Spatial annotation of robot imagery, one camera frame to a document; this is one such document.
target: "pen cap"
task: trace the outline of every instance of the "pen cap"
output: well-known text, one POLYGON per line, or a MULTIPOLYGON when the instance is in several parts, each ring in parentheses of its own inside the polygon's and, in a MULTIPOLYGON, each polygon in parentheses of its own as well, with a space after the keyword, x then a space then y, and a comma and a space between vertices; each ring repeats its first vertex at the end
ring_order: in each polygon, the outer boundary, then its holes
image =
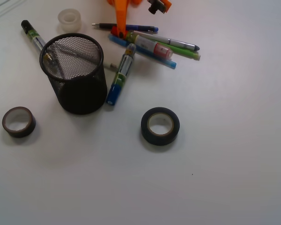
POLYGON ((30 22, 28 22, 28 20, 23 20, 21 23, 21 26, 22 26, 25 34, 27 34, 29 30, 33 30, 33 27, 30 24, 30 22))
POLYGON ((159 55, 159 56, 167 59, 167 60, 170 59, 173 55, 173 51, 170 48, 168 48, 166 46, 163 46, 159 43, 156 44, 155 49, 154 49, 154 53, 156 55, 159 55))

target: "washi tape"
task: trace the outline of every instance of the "washi tape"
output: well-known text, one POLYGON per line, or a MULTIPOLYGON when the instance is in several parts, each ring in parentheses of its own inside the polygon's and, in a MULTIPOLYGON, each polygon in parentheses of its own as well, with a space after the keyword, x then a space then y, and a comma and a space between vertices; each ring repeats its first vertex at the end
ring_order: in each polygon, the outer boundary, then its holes
POLYGON ((2 125, 12 137, 26 137, 36 127, 36 120, 29 109, 16 107, 4 115, 2 125))
POLYGON ((153 145, 172 143, 179 132, 178 116, 170 109, 157 107, 147 111, 141 119, 141 133, 153 145))

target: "black mesh pen holder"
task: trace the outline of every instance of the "black mesh pen holder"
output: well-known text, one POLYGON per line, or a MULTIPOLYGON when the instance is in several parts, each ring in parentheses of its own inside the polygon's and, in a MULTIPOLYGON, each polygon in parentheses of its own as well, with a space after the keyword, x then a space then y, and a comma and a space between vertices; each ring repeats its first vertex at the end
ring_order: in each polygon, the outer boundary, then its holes
POLYGON ((107 86, 103 50, 84 34, 64 34, 53 38, 40 54, 60 105, 70 113, 88 114, 105 102, 107 86))

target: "gray pen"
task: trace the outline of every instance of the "gray pen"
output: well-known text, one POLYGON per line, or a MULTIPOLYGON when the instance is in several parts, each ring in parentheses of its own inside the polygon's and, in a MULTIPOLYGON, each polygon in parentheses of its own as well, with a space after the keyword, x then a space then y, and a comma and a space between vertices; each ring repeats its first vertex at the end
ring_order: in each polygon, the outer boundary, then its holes
POLYGON ((184 49, 188 49, 191 51, 198 51, 200 50, 200 48, 196 45, 192 45, 183 41, 177 41, 177 40, 173 40, 170 38, 165 38, 165 37, 161 37, 161 36, 157 36, 157 35, 152 35, 152 34, 148 34, 148 33, 143 33, 143 32, 139 32, 139 31, 133 31, 134 34, 138 34, 144 38, 149 38, 155 41, 159 41, 168 45, 171 45, 173 47, 177 47, 177 48, 184 48, 184 49))

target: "pen label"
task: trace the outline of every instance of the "pen label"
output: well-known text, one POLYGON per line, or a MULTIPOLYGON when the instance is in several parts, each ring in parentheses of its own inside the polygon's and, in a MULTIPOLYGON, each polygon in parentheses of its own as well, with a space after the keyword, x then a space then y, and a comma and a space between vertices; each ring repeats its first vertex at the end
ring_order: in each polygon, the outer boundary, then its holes
POLYGON ((118 73, 122 74, 124 76, 127 76, 128 71, 129 71, 130 66, 132 65, 132 63, 133 63, 133 58, 131 56, 124 55, 122 63, 121 63, 121 66, 118 69, 118 73))
POLYGON ((157 42, 138 36, 135 44, 153 53, 157 42))

